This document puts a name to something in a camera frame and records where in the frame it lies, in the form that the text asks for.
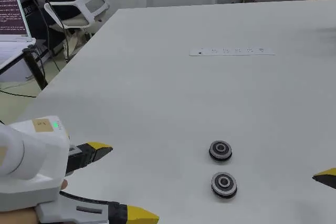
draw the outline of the floor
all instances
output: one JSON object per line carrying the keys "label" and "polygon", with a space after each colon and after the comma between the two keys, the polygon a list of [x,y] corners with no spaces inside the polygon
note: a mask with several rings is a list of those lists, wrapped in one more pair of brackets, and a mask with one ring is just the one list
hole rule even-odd
{"label": "floor", "polygon": [[[63,53],[55,57],[55,61],[60,69],[66,65]],[[46,79],[50,82],[58,74],[58,70],[51,60],[45,63],[44,68]],[[0,82],[0,89],[10,93],[32,96],[37,96],[41,92],[34,78],[26,82]],[[5,124],[16,122],[16,119],[24,112],[33,99],[0,93],[0,120]]]}

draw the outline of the black cable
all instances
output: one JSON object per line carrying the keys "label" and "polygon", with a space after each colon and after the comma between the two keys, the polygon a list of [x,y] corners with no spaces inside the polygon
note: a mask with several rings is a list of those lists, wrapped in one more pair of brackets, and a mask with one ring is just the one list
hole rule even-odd
{"label": "black cable", "polygon": [[[36,3],[36,1],[33,0],[33,2],[36,5],[37,9],[39,9],[38,8],[38,4]],[[49,48],[49,29],[48,29],[48,27],[47,27],[47,37],[48,37],[47,38],[47,40],[48,40],[48,50],[49,50],[49,53],[50,53],[50,48]],[[45,72],[45,69],[44,69],[44,65],[43,65],[43,61],[42,61],[41,55],[39,53],[37,53],[37,55],[38,55],[39,61],[41,62],[41,68],[42,68],[42,73],[43,73],[44,80],[46,80],[46,72]]]}
{"label": "black cable", "polygon": [[[46,22],[46,19],[45,19],[44,15],[43,15],[43,12],[42,12],[41,9],[39,8],[38,3],[36,2],[36,0],[33,0],[33,2],[34,2],[34,4],[36,5],[36,8],[39,10],[39,12],[40,12],[40,14],[41,14],[41,17],[42,17],[42,19],[43,19],[43,22],[44,22],[44,24],[46,25],[46,28],[47,28],[47,44],[48,44],[48,52],[49,52],[49,55],[51,56],[51,59],[53,60],[53,62],[54,62],[54,64],[55,64],[56,68],[57,68],[58,71],[60,72],[61,70],[59,69],[57,63],[55,62],[55,60],[54,60],[54,58],[53,58],[53,55],[54,55],[54,54],[52,54],[52,53],[51,53],[51,50],[50,50],[49,26],[48,26],[48,24],[47,24],[47,22]],[[42,59],[41,59],[41,56],[40,56],[40,55],[39,55],[39,59],[40,59],[40,62],[41,62],[41,68],[42,68],[42,72],[43,72],[44,79],[46,79],[46,73],[45,73],[44,65],[43,65],[43,62],[42,62]]]}
{"label": "black cable", "polygon": [[50,3],[49,0],[46,0],[46,2],[48,3],[48,5],[50,6],[51,10],[55,13],[57,19],[59,20],[59,22],[61,23],[62,25],[62,29],[63,29],[63,32],[64,32],[64,35],[65,35],[65,41],[67,43],[67,59],[69,60],[69,41],[68,41],[68,38],[67,38],[67,33],[66,33],[66,29],[64,27],[64,24],[62,22],[62,20],[60,19],[60,17],[58,16],[58,14],[56,13],[55,9],[53,8],[52,4]]}
{"label": "black cable", "polygon": [[4,93],[4,94],[9,94],[9,95],[14,95],[16,97],[29,97],[29,98],[36,98],[32,95],[25,95],[25,94],[13,94],[13,93],[9,93],[9,92],[6,92],[6,91],[3,91],[3,90],[0,90],[1,93]]}

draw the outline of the ball bearing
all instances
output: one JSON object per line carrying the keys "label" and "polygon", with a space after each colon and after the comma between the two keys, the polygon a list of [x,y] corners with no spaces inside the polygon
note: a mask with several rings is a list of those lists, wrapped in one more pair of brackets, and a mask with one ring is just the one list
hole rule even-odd
{"label": "ball bearing", "polygon": [[220,198],[231,199],[237,193],[235,178],[229,173],[216,173],[211,181],[213,192]]}
{"label": "ball bearing", "polygon": [[224,141],[214,141],[210,146],[209,154],[215,161],[227,161],[232,156],[231,146]]}

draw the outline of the chair armrest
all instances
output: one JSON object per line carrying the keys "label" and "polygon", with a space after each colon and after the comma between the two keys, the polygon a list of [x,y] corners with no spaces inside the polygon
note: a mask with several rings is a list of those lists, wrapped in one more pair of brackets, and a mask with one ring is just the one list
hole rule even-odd
{"label": "chair armrest", "polygon": [[[51,5],[62,5],[62,6],[66,6],[66,5],[77,6],[76,2],[50,2],[50,4]],[[49,3],[44,4],[44,9],[53,18],[53,20],[57,23],[57,25],[59,25],[60,27],[63,27],[62,23],[60,22],[60,20],[58,19],[54,11],[51,9]]]}

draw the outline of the label sticker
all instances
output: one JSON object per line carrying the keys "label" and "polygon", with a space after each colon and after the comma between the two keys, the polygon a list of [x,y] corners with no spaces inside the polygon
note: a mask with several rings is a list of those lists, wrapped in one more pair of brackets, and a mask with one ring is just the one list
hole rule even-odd
{"label": "label sticker", "polygon": [[33,125],[36,132],[53,132],[54,129],[49,119],[33,119]]}
{"label": "label sticker", "polygon": [[2,166],[2,163],[5,160],[6,153],[7,153],[7,147],[0,146],[0,166]]}

